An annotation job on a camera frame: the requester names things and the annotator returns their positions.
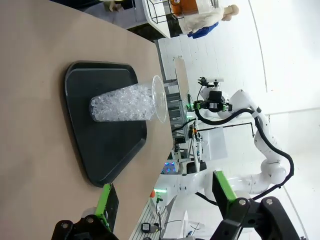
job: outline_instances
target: bolt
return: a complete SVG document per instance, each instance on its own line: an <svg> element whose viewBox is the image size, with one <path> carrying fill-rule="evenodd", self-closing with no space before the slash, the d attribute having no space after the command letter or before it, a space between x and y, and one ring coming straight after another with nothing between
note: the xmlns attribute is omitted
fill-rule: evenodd
<svg viewBox="0 0 320 240"><path fill-rule="evenodd" d="M93 220L91 217L89 217L86 221L87 221L88 223L90 223L90 224L92 224L92 223L94 222L94 220Z"/></svg>
<svg viewBox="0 0 320 240"><path fill-rule="evenodd" d="M244 206L244 205L246 205L246 201L243 200L243 199L240 199L240 200L239 200L239 204L240 204L241 206Z"/></svg>
<svg viewBox="0 0 320 240"><path fill-rule="evenodd" d="M267 200L266 200L266 203L269 204L269 205L271 205L271 204L273 203L273 202L272 202L272 199L267 199Z"/></svg>

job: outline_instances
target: green strip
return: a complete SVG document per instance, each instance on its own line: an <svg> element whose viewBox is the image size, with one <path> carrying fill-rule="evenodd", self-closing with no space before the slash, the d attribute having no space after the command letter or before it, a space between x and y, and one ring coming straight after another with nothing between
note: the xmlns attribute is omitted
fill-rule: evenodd
<svg viewBox="0 0 320 240"><path fill-rule="evenodd" d="M107 222L107 219L105 217L105 209L109 197L109 193L111 191L112 184L105 184L102 189L102 193L100 195L98 205L96 206L95 214L107 227L109 227L109 224Z"/></svg>
<svg viewBox="0 0 320 240"><path fill-rule="evenodd" d="M236 196L235 192L232 190L224 173L222 171L215 171L214 173L215 173L217 180L220 183L220 186L221 186L228 202L230 204L233 203L237 199L237 196Z"/></svg>

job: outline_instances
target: white robotic arm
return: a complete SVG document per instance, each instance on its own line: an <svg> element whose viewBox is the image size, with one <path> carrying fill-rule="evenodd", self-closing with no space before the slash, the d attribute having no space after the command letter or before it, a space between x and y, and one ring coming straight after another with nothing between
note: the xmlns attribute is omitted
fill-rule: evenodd
<svg viewBox="0 0 320 240"><path fill-rule="evenodd" d="M208 89L211 91L220 91L218 87L209 87ZM210 91L206 92L207 96L202 96L205 101L210 98ZM221 121L214 122L203 118L199 113L199 109L195 109L195 113L200 121L211 125L227 123L231 119L239 116L240 113L250 113L252 117L255 118L255 123L258 128L258 131L254 137L254 144L266 158L261 163L261 173L228 178L232 189L234 191L241 191L251 195L257 195L266 194L266 191L271 184L274 186L271 187L269 192L277 186L283 185L293 175L293 163L292 165L290 164L290 174L287 176L286 169L281 165L281 161L283 156L286 156L288 160L289 158L291 159L291 157L281 151L280 147L278 146L279 144L277 139L270 131L270 123L267 117L262 113L259 106L255 104L250 96L242 89L238 90L228 100L228 105L232 106L232 110L230 110L230 107L229 110L216 111L220 118L223 119ZM207 106L217 107L217 105L214 104L207 104ZM215 198L212 192L213 174L214 173L212 169L206 169L201 172L187 175L160 175L155 185L155 189L164 190L162 193L158 193L163 199L162 205L164 206L169 204L172 198L176 195L195 194L201 191L201 189L204 190L205 196L209 200L214 201Z"/></svg>

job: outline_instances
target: brown tabletop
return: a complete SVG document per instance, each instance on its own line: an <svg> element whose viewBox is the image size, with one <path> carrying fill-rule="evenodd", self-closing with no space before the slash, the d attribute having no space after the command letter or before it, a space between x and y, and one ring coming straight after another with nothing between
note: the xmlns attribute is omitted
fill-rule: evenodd
<svg viewBox="0 0 320 240"><path fill-rule="evenodd" d="M73 149L64 73L78 60L130 64L139 82L161 75L153 43L48 0L0 4L1 239L51 239L60 220L96 206ZM114 181L115 234L128 239L173 146L169 120L147 123L146 144Z"/></svg>

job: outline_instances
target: green light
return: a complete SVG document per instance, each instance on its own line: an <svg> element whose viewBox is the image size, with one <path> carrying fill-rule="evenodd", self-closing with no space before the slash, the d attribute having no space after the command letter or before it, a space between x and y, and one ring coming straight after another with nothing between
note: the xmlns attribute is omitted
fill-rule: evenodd
<svg viewBox="0 0 320 240"><path fill-rule="evenodd" d="M163 193L163 194L165 194L167 192L167 190L162 190L162 189L155 189L154 191L156 193Z"/></svg>

